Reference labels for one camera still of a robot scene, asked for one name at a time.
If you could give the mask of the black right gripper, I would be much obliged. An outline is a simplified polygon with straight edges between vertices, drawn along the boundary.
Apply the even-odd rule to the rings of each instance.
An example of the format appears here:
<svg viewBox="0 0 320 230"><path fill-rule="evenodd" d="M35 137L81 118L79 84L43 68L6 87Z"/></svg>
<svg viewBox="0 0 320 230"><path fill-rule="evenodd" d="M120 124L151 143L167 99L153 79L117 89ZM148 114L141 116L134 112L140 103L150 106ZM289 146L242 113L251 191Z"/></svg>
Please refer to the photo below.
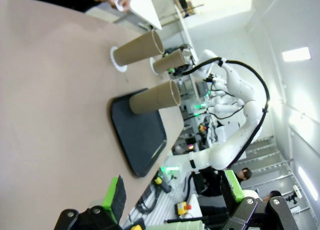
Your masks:
<svg viewBox="0 0 320 230"><path fill-rule="evenodd" d="M166 52L162 55L162 58L167 57L170 53ZM192 64L185 64L182 66L179 66L177 68L170 68L167 72L169 74L175 75L175 76L182 76L184 72L187 72L193 68Z"/></svg>

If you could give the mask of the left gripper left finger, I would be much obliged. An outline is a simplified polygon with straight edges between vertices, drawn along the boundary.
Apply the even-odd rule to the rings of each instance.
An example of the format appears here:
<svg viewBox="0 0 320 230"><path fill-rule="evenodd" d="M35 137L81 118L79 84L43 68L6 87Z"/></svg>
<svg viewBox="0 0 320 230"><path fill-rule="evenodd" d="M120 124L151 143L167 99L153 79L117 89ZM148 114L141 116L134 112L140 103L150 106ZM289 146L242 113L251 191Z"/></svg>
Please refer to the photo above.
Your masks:
<svg viewBox="0 0 320 230"><path fill-rule="evenodd" d="M75 209L63 210L55 224L56 230L121 230L127 195L123 178L114 177L102 203L87 208L84 212Z"/></svg>

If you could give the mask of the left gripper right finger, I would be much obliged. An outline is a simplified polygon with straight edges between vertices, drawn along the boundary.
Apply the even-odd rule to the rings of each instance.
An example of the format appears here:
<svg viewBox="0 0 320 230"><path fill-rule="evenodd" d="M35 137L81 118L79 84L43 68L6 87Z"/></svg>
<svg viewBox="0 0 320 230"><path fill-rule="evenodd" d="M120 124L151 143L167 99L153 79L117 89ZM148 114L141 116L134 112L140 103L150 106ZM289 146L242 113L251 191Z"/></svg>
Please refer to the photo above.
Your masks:
<svg viewBox="0 0 320 230"><path fill-rule="evenodd" d="M273 196L267 202L253 190L244 191L234 172L224 170L221 191L229 214L222 230L297 230L298 225L281 196Z"/></svg>

